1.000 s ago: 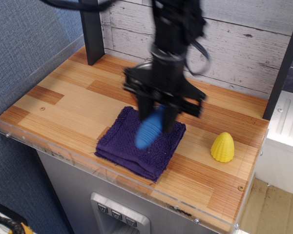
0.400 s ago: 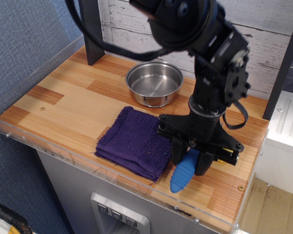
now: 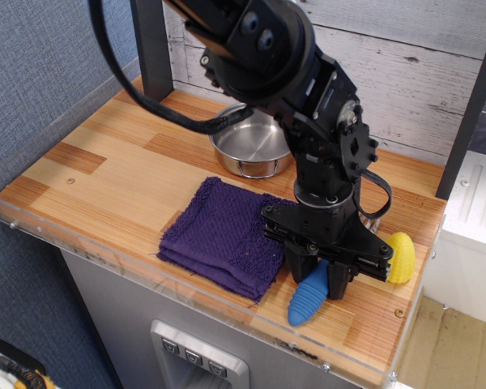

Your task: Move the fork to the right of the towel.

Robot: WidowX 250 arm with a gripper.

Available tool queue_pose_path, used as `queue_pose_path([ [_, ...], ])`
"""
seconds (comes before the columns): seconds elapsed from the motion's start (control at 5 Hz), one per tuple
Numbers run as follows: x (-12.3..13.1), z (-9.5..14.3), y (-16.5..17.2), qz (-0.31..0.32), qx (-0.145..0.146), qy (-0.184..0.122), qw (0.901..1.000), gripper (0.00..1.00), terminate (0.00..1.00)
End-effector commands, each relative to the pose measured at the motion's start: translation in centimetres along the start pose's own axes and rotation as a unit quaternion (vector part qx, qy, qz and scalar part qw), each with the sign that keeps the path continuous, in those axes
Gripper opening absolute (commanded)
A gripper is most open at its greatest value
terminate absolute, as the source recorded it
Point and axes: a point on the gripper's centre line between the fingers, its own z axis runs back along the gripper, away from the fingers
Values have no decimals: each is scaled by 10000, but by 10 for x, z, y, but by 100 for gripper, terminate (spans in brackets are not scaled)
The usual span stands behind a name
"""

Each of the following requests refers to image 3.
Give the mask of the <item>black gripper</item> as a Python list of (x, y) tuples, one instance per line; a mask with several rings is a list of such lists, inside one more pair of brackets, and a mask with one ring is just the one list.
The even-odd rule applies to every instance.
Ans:
[(299, 284), (319, 259), (327, 268), (328, 298), (342, 300), (352, 268), (385, 281), (394, 251), (361, 221), (360, 184), (346, 184), (332, 196), (317, 196), (295, 185), (295, 204), (268, 205), (262, 209), (265, 234), (282, 242), (292, 278)]

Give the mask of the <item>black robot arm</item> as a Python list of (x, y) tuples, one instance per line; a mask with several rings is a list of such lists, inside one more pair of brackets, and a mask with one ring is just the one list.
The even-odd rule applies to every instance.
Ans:
[(265, 233), (282, 242), (296, 282), (328, 261), (332, 300), (359, 274), (385, 280), (394, 251), (368, 231), (360, 206), (377, 142), (363, 122), (356, 87), (317, 46), (309, 18), (291, 1), (173, 1), (205, 46), (207, 78), (279, 124), (296, 161), (293, 206), (262, 210)]

